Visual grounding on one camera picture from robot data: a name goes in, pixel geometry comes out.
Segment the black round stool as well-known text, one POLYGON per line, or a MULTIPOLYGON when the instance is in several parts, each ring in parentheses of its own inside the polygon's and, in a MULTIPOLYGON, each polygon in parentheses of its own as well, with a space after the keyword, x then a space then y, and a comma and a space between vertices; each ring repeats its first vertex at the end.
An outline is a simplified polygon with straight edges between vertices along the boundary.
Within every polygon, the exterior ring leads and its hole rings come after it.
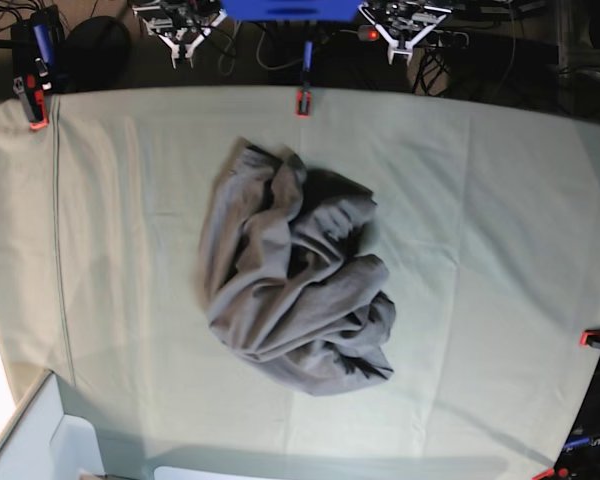
POLYGON ((131 54, 128 28, 111 16, 79 23, 61 48, 61 65, 78 92, 110 89, 126 71, 131 54))

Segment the white bin bottom left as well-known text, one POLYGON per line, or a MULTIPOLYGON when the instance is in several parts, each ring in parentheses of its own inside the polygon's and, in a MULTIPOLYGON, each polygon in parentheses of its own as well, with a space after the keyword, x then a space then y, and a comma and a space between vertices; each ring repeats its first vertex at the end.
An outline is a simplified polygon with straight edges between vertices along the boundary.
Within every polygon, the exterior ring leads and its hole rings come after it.
POLYGON ((0 479, 104 479, 94 426, 65 412, 57 375, 41 373, 0 434, 0 479))

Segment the black power strip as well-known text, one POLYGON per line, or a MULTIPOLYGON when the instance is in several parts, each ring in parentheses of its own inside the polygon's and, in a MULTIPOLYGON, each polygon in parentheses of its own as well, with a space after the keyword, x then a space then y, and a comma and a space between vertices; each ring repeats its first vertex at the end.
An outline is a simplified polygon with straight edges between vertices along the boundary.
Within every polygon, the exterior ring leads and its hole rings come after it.
POLYGON ((356 30, 356 33, 361 41, 371 42, 382 39, 397 50, 414 49, 416 47, 462 49, 466 48, 470 41, 468 33, 439 29, 431 30, 425 36, 421 36, 419 31, 406 30, 399 32, 363 25, 356 30))

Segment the red clamp bottom right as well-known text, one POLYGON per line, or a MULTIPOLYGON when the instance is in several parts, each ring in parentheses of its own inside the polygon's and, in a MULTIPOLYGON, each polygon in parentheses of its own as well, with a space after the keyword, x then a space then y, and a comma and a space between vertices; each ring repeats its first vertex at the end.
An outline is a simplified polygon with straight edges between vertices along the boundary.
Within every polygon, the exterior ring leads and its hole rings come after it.
POLYGON ((552 467, 532 477, 532 480, 567 480, 570 471, 565 467, 552 467))

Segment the red clamp top centre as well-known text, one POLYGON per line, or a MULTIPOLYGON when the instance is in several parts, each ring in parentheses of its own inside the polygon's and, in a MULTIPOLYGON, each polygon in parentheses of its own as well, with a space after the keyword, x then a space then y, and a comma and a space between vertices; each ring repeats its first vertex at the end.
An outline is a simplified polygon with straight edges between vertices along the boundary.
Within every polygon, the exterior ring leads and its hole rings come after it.
POLYGON ((300 89, 296 95, 295 113, 298 117, 307 118, 311 109, 311 92, 300 89))

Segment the blue box at top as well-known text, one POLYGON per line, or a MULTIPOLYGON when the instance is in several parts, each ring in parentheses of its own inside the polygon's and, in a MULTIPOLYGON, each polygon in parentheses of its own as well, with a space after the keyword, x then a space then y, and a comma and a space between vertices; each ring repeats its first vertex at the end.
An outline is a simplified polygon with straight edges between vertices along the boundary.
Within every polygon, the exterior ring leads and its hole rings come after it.
POLYGON ((229 17, 240 21, 350 21, 360 0, 222 0, 229 17))

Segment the red black clamp top left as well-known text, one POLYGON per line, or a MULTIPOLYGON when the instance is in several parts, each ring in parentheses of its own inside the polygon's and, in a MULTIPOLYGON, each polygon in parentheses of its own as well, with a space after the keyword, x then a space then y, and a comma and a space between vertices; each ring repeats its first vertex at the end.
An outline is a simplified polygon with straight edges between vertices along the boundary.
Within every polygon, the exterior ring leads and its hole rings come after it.
POLYGON ((18 97, 32 130, 40 130, 49 123, 45 92, 50 89, 50 75, 41 58, 32 65, 14 67, 12 89, 18 97))

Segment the grey t-shirt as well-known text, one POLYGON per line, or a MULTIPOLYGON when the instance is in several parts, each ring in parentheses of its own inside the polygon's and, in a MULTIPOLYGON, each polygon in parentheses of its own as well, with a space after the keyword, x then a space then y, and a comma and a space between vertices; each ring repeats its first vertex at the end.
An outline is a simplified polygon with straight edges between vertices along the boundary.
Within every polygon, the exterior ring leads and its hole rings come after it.
POLYGON ((376 208, 370 189, 310 169, 291 150, 237 141, 214 181, 199 242, 209 330, 237 358, 305 394, 389 380, 389 271, 361 250, 376 208))

